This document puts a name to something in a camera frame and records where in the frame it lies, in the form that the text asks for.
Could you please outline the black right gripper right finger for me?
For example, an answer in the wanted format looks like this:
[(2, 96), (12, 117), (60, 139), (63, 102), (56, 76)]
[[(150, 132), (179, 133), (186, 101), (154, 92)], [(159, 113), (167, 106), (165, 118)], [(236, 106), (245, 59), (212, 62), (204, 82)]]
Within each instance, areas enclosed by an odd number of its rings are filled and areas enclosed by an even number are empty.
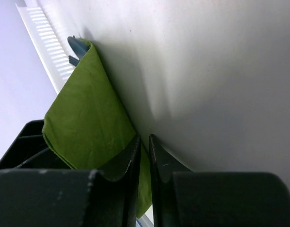
[(149, 137), (157, 227), (290, 227), (290, 192), (266, 172), (193, 172)]

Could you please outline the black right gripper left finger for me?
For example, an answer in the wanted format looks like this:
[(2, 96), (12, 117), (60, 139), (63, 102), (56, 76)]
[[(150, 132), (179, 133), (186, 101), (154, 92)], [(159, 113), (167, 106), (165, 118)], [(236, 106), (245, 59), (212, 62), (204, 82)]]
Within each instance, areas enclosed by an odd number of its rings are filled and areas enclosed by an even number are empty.
[(99, 169), (0, 170), (0, 227), (133, 227), (141, 141)]

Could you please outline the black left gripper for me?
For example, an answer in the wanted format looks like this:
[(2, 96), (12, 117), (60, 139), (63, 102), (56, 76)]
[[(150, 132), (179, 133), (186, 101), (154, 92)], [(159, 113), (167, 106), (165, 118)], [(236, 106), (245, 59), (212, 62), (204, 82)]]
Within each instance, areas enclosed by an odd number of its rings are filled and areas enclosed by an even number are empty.
[(46, 144), (42, 134), (43, 126), (44, 120), (34, 120), (25, 124), (0, 159), (0, 170), (70, 168)]

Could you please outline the green paper napkin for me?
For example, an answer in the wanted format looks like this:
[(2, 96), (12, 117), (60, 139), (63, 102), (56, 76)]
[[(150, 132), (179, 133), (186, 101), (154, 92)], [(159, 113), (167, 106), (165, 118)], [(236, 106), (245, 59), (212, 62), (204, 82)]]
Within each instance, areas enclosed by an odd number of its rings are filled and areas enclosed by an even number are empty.
[(113, 89), (95, 46), (80, 39), (82, 56), (44, 117), (49, 148), (73, 169), (98, 169), (136, 131)]

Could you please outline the dark blue plastic spoon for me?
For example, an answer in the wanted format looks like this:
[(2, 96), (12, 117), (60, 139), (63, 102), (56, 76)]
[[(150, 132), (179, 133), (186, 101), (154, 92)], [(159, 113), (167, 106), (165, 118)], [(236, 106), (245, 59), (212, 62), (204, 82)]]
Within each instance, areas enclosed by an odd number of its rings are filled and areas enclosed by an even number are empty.
[(90, 47), (87, 44), (75, 38), (75, 36), (68, 36), (67, 41), (71, 49), (79, 59), (82, 59), (90, 49)]

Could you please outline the dark blue plastic fork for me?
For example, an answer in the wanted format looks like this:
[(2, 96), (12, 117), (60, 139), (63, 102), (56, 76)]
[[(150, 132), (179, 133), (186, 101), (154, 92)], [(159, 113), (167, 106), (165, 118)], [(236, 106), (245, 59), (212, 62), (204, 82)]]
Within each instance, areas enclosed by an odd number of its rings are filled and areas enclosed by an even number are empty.
[(71, 55), (68, 56), (68, 61), (69, 61), (69, 63), (70, 63), (72, 66), (75, 66), (75, 67), (76, 67), (76, 66), (79, 64), (79, 62), (80, 62), (79, 59), (77, 59), (77, 58), (75, 58), (75, 57), (73, 57), (73, 56), (71, 56)]

